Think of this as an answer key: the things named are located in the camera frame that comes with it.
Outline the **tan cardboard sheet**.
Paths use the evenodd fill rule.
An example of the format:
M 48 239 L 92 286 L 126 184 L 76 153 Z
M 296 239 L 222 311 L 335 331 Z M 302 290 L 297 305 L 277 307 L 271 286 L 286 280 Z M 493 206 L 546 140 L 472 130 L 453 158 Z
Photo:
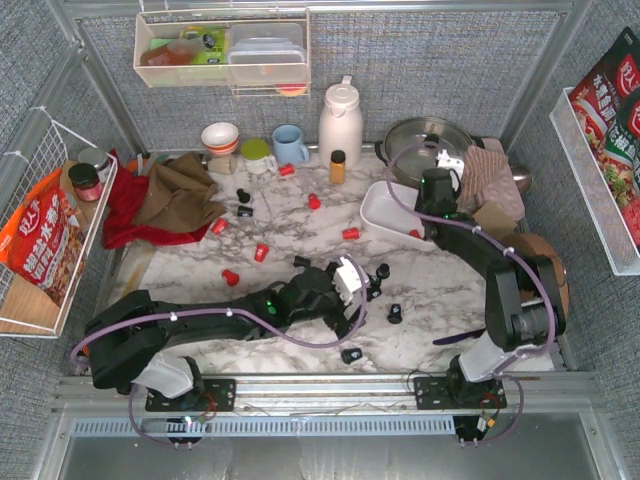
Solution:
M 500 240 L 515 232 L 516 222 L 495 202 L 489 201 L 473 215 L 475 222 L 492 237 Z

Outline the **white plastic storage basket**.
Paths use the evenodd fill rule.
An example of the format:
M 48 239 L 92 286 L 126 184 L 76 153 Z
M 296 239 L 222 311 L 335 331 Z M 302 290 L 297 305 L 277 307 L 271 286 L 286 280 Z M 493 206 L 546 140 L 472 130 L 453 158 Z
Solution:
M 386 181 L 377 181 L 367 190 L 360 206 L 360 217 L 366 231 L 376 238 L 390 241 L 408 249 L 429 252 L 436 249 L 436 245 L 423 239 L 424 228 L 421 220 L 407 208 L 413 209 L 417 200 L 418 190 L 391 183 L 393 192 L 404 205 L 401 207 L 389 192 Z M 422 238 L 409 235 L 411 230 L 418 230 Z

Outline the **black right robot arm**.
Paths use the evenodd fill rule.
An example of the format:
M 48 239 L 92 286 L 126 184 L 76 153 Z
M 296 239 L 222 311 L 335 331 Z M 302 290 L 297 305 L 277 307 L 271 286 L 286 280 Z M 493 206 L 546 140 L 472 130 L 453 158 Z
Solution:
M 458 256 L 485 281 L 485 331 L 447 370 L 449 394 L 462 402 L 493 388 L 506 367 L 541 353 L 565 332 L 556 271 L 550 257 L 506 247 L 459 212 L 446 169 L 422 172 L 414 211 L 428 240 Z

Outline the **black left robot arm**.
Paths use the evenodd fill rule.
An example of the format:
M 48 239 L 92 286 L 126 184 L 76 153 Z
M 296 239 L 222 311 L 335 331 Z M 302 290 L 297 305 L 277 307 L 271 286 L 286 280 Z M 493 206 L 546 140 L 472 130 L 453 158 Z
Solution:
M 321 318 L 344 338 L 356 325 L 359 309 L 350 317 L 329 279 L 333 271 L 308 267 L 289 282 L 275 282 L 228 303 L 210 303 L 211 308 L 247 310 L 281 332 L 300 321 Z M 154 301 L 146 290 L 136 290 L 92 319 L 87 334 L 126 320 L 150 314 L 176 314 L 197 309 L 197 304 L 180 305 Z M 198 313 L 176 321 L 152 320 L 127 326 L 88 344 L 93 384 L 98 389 L 124 389 L 142 372 L 152 356 L 164 348 L 208 340 L 257 340 L 272 333 L 252 320 L 237 314 Z

